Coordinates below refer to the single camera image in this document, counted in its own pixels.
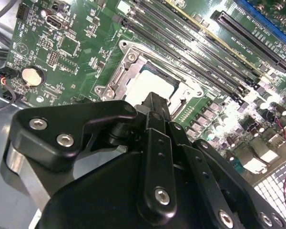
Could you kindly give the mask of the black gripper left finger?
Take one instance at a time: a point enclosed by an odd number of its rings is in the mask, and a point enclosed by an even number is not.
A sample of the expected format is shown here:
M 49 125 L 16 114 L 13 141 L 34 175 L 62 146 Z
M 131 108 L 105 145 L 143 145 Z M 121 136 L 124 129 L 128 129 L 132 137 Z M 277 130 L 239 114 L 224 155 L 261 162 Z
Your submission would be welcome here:
M 173 160 L 159 97 L 149 93 L 136 106 L 112 100 L 18 111 L 0 166 L 3 180 L 42 214 L 61 188 L 120 155 L 170 150 Z

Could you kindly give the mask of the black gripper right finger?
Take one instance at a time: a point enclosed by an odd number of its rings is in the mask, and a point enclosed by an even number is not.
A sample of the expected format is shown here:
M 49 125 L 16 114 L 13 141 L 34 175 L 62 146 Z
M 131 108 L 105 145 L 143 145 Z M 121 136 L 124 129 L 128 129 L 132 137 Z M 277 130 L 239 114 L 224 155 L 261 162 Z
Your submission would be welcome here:
M 158 110 L 198 195 L 198 213 L 205 229 L 286 229 L 286 221 L 206 141 L 190 143 L 185 130 L 171 120 L 166 99 Z

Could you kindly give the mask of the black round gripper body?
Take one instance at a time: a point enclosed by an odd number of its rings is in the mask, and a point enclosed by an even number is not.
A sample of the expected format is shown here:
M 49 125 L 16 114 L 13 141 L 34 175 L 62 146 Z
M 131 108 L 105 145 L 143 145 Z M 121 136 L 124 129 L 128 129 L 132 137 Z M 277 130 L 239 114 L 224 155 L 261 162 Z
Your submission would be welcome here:
M 123 154 L 61 188 L 40 229 L 217 229 L 192 175 L 170 150 Z

